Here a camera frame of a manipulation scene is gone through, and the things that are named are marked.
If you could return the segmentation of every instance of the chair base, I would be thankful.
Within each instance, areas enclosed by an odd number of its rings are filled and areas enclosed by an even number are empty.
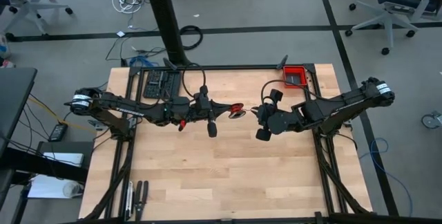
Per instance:
[[[376,25],[380,24],[383,25],[385,28],[385,34],[387,35],[388,40],[388,47],[383,49],[382,54],[387,55],[390,52],[390,49],[394,47],[394,38],[393,38],[393,24],[396,24],[398,26],[410,29],[411,31],[407,34],[408,37],[413,37],[414,33],[417,32],[419,29],[412,25],[411,23],[408,23],[406,21],[403,21],[402,19],[399,19],[394,13],[389,12],[386,9],[380,9],[374,6],[371,6],[369,4],[357,1],[357,6],[362,6],[363,8],[369,10],[373,15],[375,15],[374,18],[367,20],[361,24],[355,25],[352,27],[351,30],[358,30],[360,28],[364,28],[366,26],[370,25]],[[352,32],[346,32],[347,36],[350,36]]]
[[[23,3],[11,3],[12,8],[19,8],[19,10],[15,13],[14,18],[3,31],[8,32],[18,21],[24,19],[27,15],[30,15],[32,21],[38,27],[40,32],[45,35],[46,31],[44,26],[46,25],[46,22],[41,18],[39,10],[65,8],[68,14],[73,13],[68,5],[59,3],[40,3],[40,1],[41,0],[28,0]]]

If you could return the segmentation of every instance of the wooden tabletop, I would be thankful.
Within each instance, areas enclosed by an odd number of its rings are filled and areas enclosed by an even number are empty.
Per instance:
[[[317,64],[316,72],[324,97],[340,94],[331,64]],[[242,102],[245,109],[250,109],[260,105],[264,83],[281,79],[282,71],[206,71],[206,76],[211,99],[226,104]],[[124,96],[127,81],[128,68],[114,68],[107,90]],[[190,92],[197,92],[202,85],[201,72],[186,72],[185,82]],[[265,95],[272,88],[284,92],[280,109],[289,111],[290,106],[305,101],[302,90],[285,88],[282,83],[268,85]],[[183,89],[180,95],[186,95]],[[152,100],[142,98],[142,102]],[[216,138],[208,137],[206,122],[189,123],[182,132],[173,125],[139,124],[131,180],[134,185],[139,180],[149,181],[142,220],[310,217],[317,211],[326,216],[312,132],[273,135],[264,142],[255,139],[260,126],[254,114],[248,112],[237,120],[227,116],[225,113],[217,119]],[[352,136],[349,129],[340,132]],[[108,137],[104,135],[96,144]],[[353,142],[336,136],[334,144],[342,182],[370,210]],[[94,151],[80,217],[89,214],[107,190],[115,148],[116,142],[110,140]],[[338,209],[336,190],[331,181],[329,184]],[[114,216],[120,190],[115,194]]]

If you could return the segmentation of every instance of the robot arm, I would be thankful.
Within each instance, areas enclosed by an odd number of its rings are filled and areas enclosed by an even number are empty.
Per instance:
[[[193,96],[193,100],[187,97],[173,97],[165,103],[144,104],[134,100],[128,100],[113,93],[101,92],[97,88],[82,88],[75,91],[70,110],[76,115],[91,116],[110,128],[113,137],[124,140],[132,137],[135,122],[118,118],[109,110],[128,113],[136,117],[146,119],[152,124],[164,127],[168,124],[179,125],[182,131],[188,122],[207,120],[209,137],[217,136],[215,120],[221,114],[230,111],[230,118],[239,118],[244,114],[242,104],[219,104],[209,100],[207,86],[201,86],[200,92]]]
[[[394,93],[385,82],[371,77],[356,90],[331,99],[318,97],[307,100],[292,106],[291,112],[278,109],[282,92],[272,89],[268,98],[271,103],[252,108],[258,117],[258,124],[263,126],[256,133],[256,138],[264,141],[269,141],[271,134],[301,132],[316,127],[327,136],[340,129],[343,122],[354,119],[368,108],[391,105]]]

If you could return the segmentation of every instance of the red container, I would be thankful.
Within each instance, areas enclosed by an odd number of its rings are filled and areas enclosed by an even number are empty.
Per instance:
[[[284,66],[284,81],[293,82],[299,86],[307,85],[305,69],[303,66]],[[286,88],[298,88],[297,86],[285,83]]]

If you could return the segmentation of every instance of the yellow cable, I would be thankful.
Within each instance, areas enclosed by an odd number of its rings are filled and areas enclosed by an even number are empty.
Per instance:
[[[42,103],[38,102],[37,100],[32,99],[31,97],[29,97],[28,100],[30,100],[31,102],[34,102],[35,104],[37,104],[38,106],[40,106],[41,108],[43,108],[45,111],[47,111],[49,114],[51,114],[54,118],[56,118],[57,121],[60,122],[60,123],[67,124],[68,126],[70,126],[70,127],[75,127],[75,128],[77,128],[77,129],[81,129],[81,130],[89,131],[89,132],[94,133],[94,134],[97,133],[96,131],[94,131],[94,130],[92,130],[92,129],[89,129],[89,128],[87,128],[87,127],[83,127],[83,126],[80,126],[80,125],[78,125],[78,124],[73,124],[73,123],[67,122],[67,121],[65,121],[65,120],[62,120],[58,115],[56,115],[55,113],[53,113],[48,107],[46,107],[46,106],[43,105]]]

